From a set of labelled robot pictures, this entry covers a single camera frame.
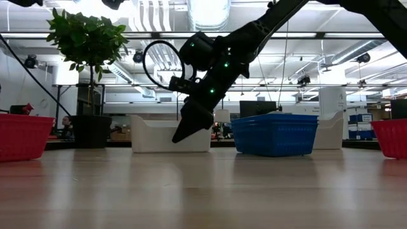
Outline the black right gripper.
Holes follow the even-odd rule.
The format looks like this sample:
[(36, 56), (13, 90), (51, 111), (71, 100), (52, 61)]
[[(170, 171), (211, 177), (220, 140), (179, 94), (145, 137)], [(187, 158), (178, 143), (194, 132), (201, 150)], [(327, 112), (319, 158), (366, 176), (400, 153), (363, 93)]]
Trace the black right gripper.
[(240, 75), (249, 77), (249, 64), (233, 59), (219, 59), (186, 98), (172, 142), (181, 142), (202, 129), (209, 130), (214, 123), (214, 116), (208, 110), (216, 107)]

